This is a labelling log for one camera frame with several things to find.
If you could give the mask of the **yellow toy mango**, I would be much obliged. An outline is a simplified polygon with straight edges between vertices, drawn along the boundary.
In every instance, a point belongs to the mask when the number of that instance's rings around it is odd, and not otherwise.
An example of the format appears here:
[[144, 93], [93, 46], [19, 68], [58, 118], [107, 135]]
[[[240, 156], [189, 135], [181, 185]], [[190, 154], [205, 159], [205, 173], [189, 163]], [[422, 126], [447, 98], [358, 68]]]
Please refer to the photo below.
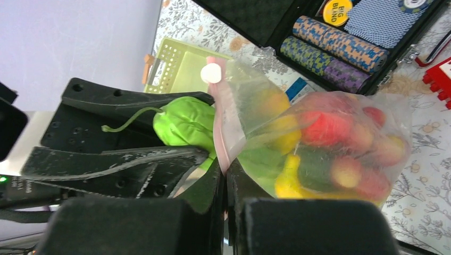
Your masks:
[[293, 114], [287, 112], [290, 101], [278, 87], [263, 89], [256, 93], [250, 105], [256, 122], [248, 135], [254, 145], [265, 145], [282, 155], [292, 151], [302, 137]]

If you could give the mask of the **clear zip top bag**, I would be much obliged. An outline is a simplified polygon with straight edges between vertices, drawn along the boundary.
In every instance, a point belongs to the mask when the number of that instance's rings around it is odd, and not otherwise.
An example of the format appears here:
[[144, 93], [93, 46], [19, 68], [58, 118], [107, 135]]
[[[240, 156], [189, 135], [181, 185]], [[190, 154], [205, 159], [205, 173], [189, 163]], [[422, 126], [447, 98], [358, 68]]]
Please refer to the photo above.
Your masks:
[[402, 95], [309, 92], [291, 103], [265, 75], [208, 57], [214, 149], [223, 172], [238, 160], [276, 198], [357, 199], [381, 206], [412, 151]]

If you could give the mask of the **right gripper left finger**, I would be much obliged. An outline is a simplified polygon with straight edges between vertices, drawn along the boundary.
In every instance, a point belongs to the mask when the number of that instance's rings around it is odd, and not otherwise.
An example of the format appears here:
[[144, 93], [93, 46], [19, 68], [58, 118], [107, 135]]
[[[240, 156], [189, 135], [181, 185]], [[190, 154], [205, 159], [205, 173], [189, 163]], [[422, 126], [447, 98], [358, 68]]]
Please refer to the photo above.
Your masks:
[[36, 254], [221, 254], [219, 163], [171, 199], [80, 198], [52, 215]]

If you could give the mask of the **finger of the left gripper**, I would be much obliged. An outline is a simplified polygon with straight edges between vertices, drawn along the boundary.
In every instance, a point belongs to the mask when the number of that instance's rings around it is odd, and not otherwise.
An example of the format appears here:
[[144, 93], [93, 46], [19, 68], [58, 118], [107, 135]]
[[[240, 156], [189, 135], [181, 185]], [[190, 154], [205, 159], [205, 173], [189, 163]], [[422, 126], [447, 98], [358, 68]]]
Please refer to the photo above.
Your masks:
[[148, 147], [100, 154], [33, 148], [20, 174], [36, 183], [114, 198], [172, 198], [208, 157], [195, 146]]
[[200, 91], [152, 94], [72, 78], [40, 144], [55, 150], [86, 154], [163, 146], [153, 129], [155, 112], [152, 110], [138, 116], [121, 132], [103, 132], [101, 127], [107, 125], [116, 129], [142, 108], [160, 108], [183, 96], [197, 98], [209, 105], [214, 102], [210, 95]]

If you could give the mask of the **yellow toy banana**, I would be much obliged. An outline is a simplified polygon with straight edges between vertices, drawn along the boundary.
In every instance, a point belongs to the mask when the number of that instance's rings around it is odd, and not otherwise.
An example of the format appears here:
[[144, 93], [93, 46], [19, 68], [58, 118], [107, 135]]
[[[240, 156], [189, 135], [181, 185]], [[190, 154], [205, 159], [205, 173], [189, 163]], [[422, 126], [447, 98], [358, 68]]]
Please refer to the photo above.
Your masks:
[[289, 154], [286, 157], [283, 170], [274, 183], [275, 195], [279, 199], [350, 199], [346, 193], [316, 193], [301, 186], [298, 181], [298, 168], [301, 159], [298, 155]]

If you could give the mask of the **green toy cucumber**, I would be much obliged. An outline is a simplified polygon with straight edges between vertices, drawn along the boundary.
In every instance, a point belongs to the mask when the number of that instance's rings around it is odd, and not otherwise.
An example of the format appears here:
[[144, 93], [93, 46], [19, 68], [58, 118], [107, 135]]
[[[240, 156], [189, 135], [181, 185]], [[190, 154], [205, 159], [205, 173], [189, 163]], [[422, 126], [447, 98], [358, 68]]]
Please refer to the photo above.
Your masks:
[[208, 151], [207, 159], [200, 165], [206, 171], [216, 158], [213, 139], [215, 108], [194, 97], [180, 97], [160, 107], [145, 107], [136, 111], [120, 127], [101, 126], [103, 132], [121, 132], [147, 111], [155, 113], [152, 127], [158, 138], [167, 146], [198, 146]]

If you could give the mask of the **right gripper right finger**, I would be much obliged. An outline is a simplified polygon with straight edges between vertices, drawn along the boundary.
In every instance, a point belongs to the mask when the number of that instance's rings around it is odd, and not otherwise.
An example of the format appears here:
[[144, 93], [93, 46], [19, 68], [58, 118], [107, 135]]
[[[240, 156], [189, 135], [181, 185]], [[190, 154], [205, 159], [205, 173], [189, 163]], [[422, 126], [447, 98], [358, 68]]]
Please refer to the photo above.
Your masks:
[[360, 200], [275, 199], [235, 160], [227, 171], [234, 254], [399, 254], [380, 210]]

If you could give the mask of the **red strawberry bunch toy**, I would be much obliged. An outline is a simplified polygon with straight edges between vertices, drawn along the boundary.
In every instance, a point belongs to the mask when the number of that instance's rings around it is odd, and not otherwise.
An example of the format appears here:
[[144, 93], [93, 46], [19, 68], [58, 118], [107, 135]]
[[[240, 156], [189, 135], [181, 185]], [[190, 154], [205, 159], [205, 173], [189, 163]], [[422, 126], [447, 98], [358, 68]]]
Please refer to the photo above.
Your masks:
[[346, 193], [382, 203], [410, 154], [409, 141], [390, 127], [387, 114], [371, 106], [345, 111], [307, 110], [299, 146], [298, 181], [316, 193]]

